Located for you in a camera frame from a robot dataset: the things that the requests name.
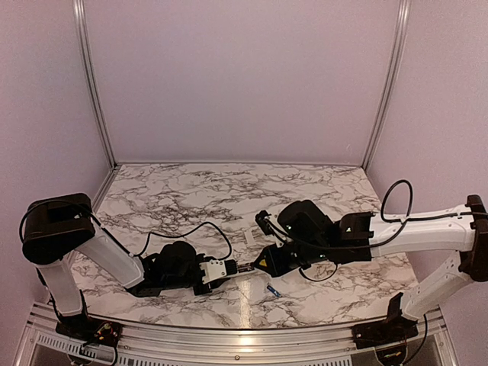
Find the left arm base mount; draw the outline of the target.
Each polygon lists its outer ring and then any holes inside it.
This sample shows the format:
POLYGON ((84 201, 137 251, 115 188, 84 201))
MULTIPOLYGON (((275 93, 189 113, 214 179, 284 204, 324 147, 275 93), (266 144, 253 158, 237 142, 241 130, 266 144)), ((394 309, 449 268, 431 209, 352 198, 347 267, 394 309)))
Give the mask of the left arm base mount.
POLYGON ((83 341, 85 345, 116 347, 122 325, 111 320, 93 318, 85 309, 78 315, 63 316, 55 311, 58 322, 56 332, 63 336, 83 341))

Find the white battery cover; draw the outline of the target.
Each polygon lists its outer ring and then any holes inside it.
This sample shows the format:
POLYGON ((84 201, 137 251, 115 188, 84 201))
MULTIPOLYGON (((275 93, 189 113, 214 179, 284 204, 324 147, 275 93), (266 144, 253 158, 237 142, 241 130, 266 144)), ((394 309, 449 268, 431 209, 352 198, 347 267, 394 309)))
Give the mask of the white battery cover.
POLYGON ((248 230, 246 230, 244 232, 244 234, 245 234, 247 246, 254 246, 255 245, 255 238, 253 236, 252 229, 249 228, 248 230))

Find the white remote control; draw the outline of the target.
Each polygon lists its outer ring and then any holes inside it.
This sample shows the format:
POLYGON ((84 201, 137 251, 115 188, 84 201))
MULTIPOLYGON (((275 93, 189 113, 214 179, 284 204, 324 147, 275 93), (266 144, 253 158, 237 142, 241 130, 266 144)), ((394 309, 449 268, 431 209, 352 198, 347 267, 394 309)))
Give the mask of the white remote control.
POLYGON ((247 264, 237 265, 236 270, 238 273, 247 273, 247 272, 254 271, 255 268, 252 263, 247 263, 247 264))

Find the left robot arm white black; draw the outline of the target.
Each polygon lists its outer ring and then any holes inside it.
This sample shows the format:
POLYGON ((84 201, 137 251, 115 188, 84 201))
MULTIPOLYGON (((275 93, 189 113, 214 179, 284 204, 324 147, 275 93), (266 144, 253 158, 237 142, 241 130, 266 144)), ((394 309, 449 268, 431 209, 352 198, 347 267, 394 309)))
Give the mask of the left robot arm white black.
POLYGON ((19 225, 24 257, 35 265, 53 299, 58 333, 90 339, 105 325, 88 315, 68 261, 73 252, 89 258, 135 297, 157 297, 179 288, 207 290, 200 268, 204 256, 193 246, 176 241, 141 258, 103 228, 91 208, 86 194, 35 201, 19 225))

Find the blue battery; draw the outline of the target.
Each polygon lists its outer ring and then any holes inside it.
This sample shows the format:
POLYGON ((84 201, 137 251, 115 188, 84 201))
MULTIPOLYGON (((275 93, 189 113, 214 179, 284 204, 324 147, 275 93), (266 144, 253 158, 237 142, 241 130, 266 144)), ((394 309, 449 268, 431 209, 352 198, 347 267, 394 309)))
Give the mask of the blue battery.
POLYGON ((278 292, 276 289, 274 289, 274 288, 273 288, 273 287, 272 287, 270 284, 268 284, 268 285, 266 286, 266 288, 267 288, 267 290, 268 290, 268 291, 270 291, 270 292, 271 292, 271 293, 272 293, 274 296, 276 296, 276 297, 278 297, 278 298, 279 298, 279 297, 281 297, 281 294, 280 294, 280 293, 279 293, 279 292, 278 292))

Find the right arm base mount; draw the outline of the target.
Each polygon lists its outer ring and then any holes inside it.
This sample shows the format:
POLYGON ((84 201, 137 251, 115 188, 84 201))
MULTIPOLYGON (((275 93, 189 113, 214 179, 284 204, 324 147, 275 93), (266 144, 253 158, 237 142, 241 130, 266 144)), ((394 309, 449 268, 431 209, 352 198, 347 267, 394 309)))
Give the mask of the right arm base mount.
POLYGON ((403 316, 400 308, 402 297, 403 293, 400 292, 390 299, 385 319, 352 327, 353 341, 357 349, 402 342, 419 334, 418 321, 403 316))

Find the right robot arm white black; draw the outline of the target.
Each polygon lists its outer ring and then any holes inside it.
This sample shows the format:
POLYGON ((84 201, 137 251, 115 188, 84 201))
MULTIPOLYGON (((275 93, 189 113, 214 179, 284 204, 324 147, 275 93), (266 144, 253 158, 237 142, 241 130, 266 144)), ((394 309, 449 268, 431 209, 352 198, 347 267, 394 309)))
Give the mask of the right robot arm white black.
POLYGON ((390 314, 377 330, 386 342, 406 331, 407 320, 415 322, 461 288, 487 280, 487 211, 475 194, 466 204, 446 210, 408 217, 350 213, 337 221, 304 200, 285 207, 275 222, 265 211, 255 221, 265 234, 283 236, 253 263, 273 278, 324 261, 345 265, 397 253, 450 250, 433 273, 391 300, 390 314))

